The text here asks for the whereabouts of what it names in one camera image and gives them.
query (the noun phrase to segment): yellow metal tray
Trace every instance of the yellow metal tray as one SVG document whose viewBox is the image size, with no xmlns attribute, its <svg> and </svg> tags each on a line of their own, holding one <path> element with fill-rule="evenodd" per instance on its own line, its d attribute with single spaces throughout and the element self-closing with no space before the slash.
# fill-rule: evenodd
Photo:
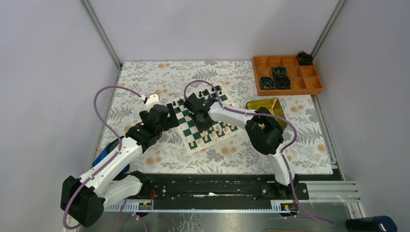
<svg viewBox="0 0 410 232">
<path fill-rule="evenodd" d="M 283 113 L 283 110 L 282 110 L 282 106 L 279 103 L 279 99 L 276 99 L 276 98 L 263 99 L 263 100 L 249 101 L 246 103 L 246 108 L 250 110 L 258 110 L 261 106 L 268 109 L 271 114 L 286 119 L 285 114 Z M 288 126 L 286 122 L 280 119 L 276 119 L 276 121 L 278 121 L 279 125 L 284 129 Z"/>
</svg>

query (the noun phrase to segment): black cylinder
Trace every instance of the black cylinder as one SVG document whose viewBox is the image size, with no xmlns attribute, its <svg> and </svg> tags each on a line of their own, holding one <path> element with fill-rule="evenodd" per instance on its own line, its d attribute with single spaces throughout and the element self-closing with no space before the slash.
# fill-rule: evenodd
<svg viewBox="0 0 410 232">
<path fill-rule="evenodd" d="M 349 219 L 346 221 L 346 228 L 351 232 L 397 232 L 395 222 L 388 216 Z"/>
</svg>

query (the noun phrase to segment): chessboard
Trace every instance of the chessboard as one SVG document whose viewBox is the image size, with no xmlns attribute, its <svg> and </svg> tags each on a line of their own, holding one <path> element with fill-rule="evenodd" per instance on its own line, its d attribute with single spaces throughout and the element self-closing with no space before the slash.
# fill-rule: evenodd
<svg viewBox="0 0 410 232">
<path fill-rule="evenodd" d="M 220 99 L 224 104 L 236 106 L 221 82 L 218 82 L 215 88 L 217 89 Z M 187 96 L 193 92 L 197 93 L 197 96 L 204 99 L 209 96 L 213 98 L 217 97 L 215 91 L 211 87 L 202 89 L 196 88 L 195 91 L 190 91 L 187 93 Z M 203 132 L 199 132 L 190 117 L 189 110 L 183 105 L 183 97 L 176 98 L 168 103 L 172 103 L 173 105 L 174 112 L 179 122 L 179 126 L 177 127 L 178 131 L 182 137 L 182 142 L 190 154 L 212 146 L 244 131 L 235 125 L 230 125 L 226 122 L 214 121 L 210 128 Z"/>
</svg>

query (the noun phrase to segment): gray floor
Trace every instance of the gray floor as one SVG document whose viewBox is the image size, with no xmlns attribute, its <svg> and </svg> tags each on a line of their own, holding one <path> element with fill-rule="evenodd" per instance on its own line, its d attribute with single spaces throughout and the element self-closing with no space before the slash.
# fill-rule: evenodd
<svg viewBox="0 0 410 232">
<path fill-rule="evenodd" d="M 336 223 L 327 227 L 306 218 L 284 220 L 278 214 L 258 213 L 151 213 L 144 217 L 149 232 L 265 232 L 276 230 L 304 230 L 312 232 L 345 232 L 344 222 L 350 218 L 343 203 L 304 203 L 305 208 L 315 216 L 326 217 Z M 117 213 L 104 213 L 96 224 L 82 229 L 82 232 L 113 232 Z M 118 232 L 143 232 L 141 221 L 130 213 L 120 219 Z"/>
</svg>

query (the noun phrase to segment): wooden tray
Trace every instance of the wooden tray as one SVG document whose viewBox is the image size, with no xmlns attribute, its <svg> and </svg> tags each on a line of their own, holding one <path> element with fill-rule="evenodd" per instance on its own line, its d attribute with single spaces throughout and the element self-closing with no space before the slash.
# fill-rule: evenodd
<svg viewBox="0 0 410 232">
<path fill-rule="evenodd" d="M 299 66 L 296 56 L 253 57 L 252 65 L 258 96 L 315 95 L 320 94 L 323 90 L 315 66 Z M 286 68 L 291 80 L 291 89 L 261 89 L 259 79 L 263 76 L 273 79 L 272 68 L 277 66 Z"/>
</svg>

